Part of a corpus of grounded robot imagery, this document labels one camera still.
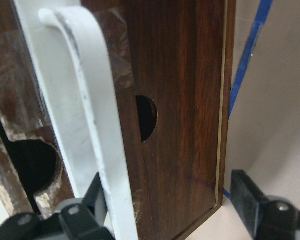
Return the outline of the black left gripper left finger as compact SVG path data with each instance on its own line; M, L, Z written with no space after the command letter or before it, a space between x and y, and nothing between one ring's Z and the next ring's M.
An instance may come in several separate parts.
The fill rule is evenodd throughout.
M84 198L60 211L59 222L70 240L113 240L113 235L104 226L107 212L100 174L97 173Z

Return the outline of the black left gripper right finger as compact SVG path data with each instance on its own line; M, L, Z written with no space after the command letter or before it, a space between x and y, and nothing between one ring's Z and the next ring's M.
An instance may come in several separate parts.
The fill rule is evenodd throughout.
M244 170L231 172L231 203L253 240L295 240L299 213L286 199L266 196Z

